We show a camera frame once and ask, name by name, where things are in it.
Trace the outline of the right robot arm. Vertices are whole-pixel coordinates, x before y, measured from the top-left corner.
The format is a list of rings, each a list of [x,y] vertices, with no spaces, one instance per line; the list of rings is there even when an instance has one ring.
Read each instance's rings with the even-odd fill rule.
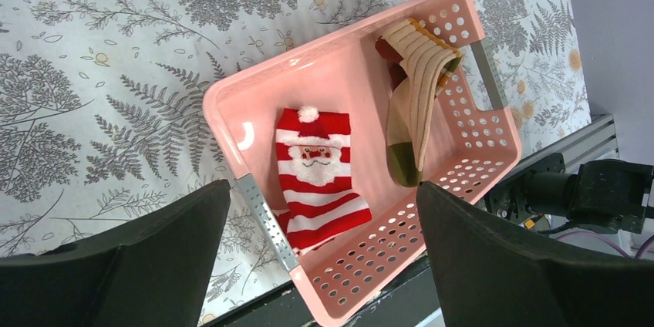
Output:
[[[545,215],[566,219],[548,234],[573,228],[597,234],[639,234],[653,217],[646,201],[652,188],[651,165],[593,160],[569,173],[562,154],[553,153],[503,179],[480,205],[515,224]]]

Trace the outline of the red white santa sock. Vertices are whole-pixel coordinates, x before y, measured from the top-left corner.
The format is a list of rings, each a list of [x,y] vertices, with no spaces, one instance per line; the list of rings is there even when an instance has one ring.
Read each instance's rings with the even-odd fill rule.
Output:
[[[372,220],[353,187],[349,114],[285,108],[275,127],[275,160],[286,207],[277,212],[297,255]]]

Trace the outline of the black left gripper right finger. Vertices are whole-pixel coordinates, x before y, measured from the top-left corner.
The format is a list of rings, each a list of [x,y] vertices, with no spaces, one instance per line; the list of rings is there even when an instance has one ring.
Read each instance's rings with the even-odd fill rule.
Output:
[[[651,326],[653,263],[536,234],[431,182],[418,217],[448,326]]]

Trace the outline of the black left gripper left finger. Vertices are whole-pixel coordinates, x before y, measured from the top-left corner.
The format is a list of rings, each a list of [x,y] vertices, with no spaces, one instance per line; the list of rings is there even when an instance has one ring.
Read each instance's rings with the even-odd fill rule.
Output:
[[[1,260],[3,326],[195,326],[231,203],[216,180],[40,255]]]

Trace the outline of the beige striped patchwork sock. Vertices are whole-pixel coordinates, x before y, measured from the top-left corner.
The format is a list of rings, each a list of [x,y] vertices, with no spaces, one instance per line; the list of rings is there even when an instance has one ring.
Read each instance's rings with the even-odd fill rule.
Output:
[[[398,184],[415,187],[423,177],[434,103],[462,53],[412,18],[387,28],[375,49],[388,62],[392,80],[386,120],[389,174]]]

